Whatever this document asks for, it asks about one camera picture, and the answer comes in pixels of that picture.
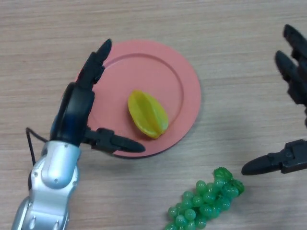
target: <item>robotic arm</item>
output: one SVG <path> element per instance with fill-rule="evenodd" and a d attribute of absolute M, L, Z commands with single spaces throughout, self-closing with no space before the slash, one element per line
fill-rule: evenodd
<path fill-rule="evenodd" d="M 293 51 L 291 57 L 296 65 L 282 51 L 277 51 L 275 63 L 288 85 L 288 94 L 296 104 L 307 108 L 307 40 L 292 26 L 285 25 L 283 36 Z M 307 169 L 307 141 L 297 140 L 286 143 L 285 148 L 277 153 L 258 157 L 242 168 L 243 175 L 258 175 L 274 171 L 291 173 Z"/>
<path fill-rule="evenodd" d="M 99 128 L 92 131 L 88 116 L 94 103 L 93 86 L 105 68 L 103 62 L 112 47 L 108 39 L 90 54 L 76 82 L 70 83 L 63 95 L 59 112 L 45 140 L 26 129 L 33 169 L 28 178 L 29 196 L 19 205 L 12 230 L 66 230 L 69 222 L 69 201 L 79 182 L 78 159 L 81 143 L 95 150 L 143 152 L 145 147 L 131 139 L 117 136 L 114 131 Z M 29 133 L 45 145 L 36 161 Z"/>

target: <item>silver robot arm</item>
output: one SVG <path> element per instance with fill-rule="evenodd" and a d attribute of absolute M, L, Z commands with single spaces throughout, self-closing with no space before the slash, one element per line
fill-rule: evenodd
<path fill-rule="evenodd" d="M 48 141 L 31 171 L 29 196 L 20 204 L 12 230 L 66 230 L 69 201 L 79 182 L 81 150 L 62 141 Z"/>
<path fill-rule="evenodd" d="M 113 130 L 92 131 L 88 116 L 94 103 L 93 86 L 104 72 L 103 62 L 111 50 L 111 40 L 92 52 L 76 82 L 71 82 L 53 122 L 50 140 L 26 129 L 33 169 L 29 175 L 29 196 L 19 205 L 12 230 L 66 230 L 69 202 L 79 182 L 78 159 L 81 143 L 95 150 L 143 152 L 145 147 L 129 138 L 115 135 Z M 36 162 L 30 133 L 45 142 L 41 158 Z"/>

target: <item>pink plate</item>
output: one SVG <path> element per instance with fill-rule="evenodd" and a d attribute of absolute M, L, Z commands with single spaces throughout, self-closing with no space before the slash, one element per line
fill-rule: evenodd
<path fill-rule="evenodd" d="M 113 45 L 104 66 L 93 89 L 89 127 L 112 129 L 146 147 L 143 153 L 116 151 L 114 155 L 152 156 L 176 144 L 190 130 L 201 106 L 201 88 L 193 67 L 177 51 L 152 41 L 123 42 Z M 141 133 L 129 114 L 128 97 L 135 89 L 155 97 L 168 114 L 169 128 L 158 139 Z"/>

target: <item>black cable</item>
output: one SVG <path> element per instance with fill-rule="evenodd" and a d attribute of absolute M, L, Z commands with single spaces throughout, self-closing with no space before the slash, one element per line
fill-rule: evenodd
<path fill-rule="evenodd" d="M 41 137 L 40 135 L 38 135 L 36 132 L 34 132 L 32 129 L 30 129 L 29 127 L 25 128 L 25 134 L 27 136 L 27 139 L 28 139 L 28 144 L 29 144 L 29 149 L 30 149 L 30 153 L 31 153 L 31 159 L 32 159 L 32 164 L 33 166 L 35 165 L 36 163 L 36 160 L 35 160 L 35 155 L 34 155 L 34 151 L 33 151 L 33 146 L 32 146 L 32 142 L 31 142 L 31 137 L 30 137 L 30 133 L 36 137 L 37 139 L 39 139 L 40 141 L 46 143 L 48 140 Z"/>

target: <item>wooden table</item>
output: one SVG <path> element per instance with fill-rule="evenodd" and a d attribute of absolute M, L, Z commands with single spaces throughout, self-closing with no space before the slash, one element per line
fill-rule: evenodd
<path fill-rule="evenodd" d="M 32 168 L 25 127 L 48 137 L 61 94 L 93 50 L 151 39 L 197 71 L 202 107 L 191 131 L 163 154 L 123 160 L 82 146 L 70 230 L 161 230 L 165 212 L 199 179 L 227 167 L 246 185 L 209 230 L 303 230 L 307 171 L 247 177 L 247 161 L 304 138 L 304 108 L 273 61 L 288 54 L 289 23 L 307 35 L 305 0 L 1 0 L 0 227 L 11 229 Z M 42 143 L 35 141 L 39 155 Z"/>

